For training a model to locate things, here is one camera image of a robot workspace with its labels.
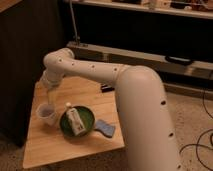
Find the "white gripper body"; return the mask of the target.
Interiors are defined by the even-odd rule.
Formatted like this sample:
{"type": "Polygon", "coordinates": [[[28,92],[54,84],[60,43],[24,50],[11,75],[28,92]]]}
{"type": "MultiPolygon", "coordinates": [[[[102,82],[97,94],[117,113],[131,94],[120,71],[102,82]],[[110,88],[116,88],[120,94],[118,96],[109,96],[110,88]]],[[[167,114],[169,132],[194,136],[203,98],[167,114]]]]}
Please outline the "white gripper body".
{"type": "Polygon", "coordinates": [[[44,71],[41,76],[41,82],[46,88],[47,99],[49,104],[54,104],[57,97],[57,88],[62,82],[63,76],[51,71],[44,71]]]}

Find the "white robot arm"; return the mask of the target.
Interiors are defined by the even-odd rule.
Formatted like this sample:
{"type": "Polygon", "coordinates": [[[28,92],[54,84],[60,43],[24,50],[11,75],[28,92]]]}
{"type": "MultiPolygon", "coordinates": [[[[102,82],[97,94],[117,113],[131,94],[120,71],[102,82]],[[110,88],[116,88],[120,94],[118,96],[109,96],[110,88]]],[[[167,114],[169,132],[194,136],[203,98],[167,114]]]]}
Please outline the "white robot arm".
{"type": "Polygon", "coordinates": [[[115,89],[115,102],[131,171],[183,171],[165,88],[146,66],[77,60],[69,48],[47,54],[41,77],[48,89],[80,76],[115,89]]]}

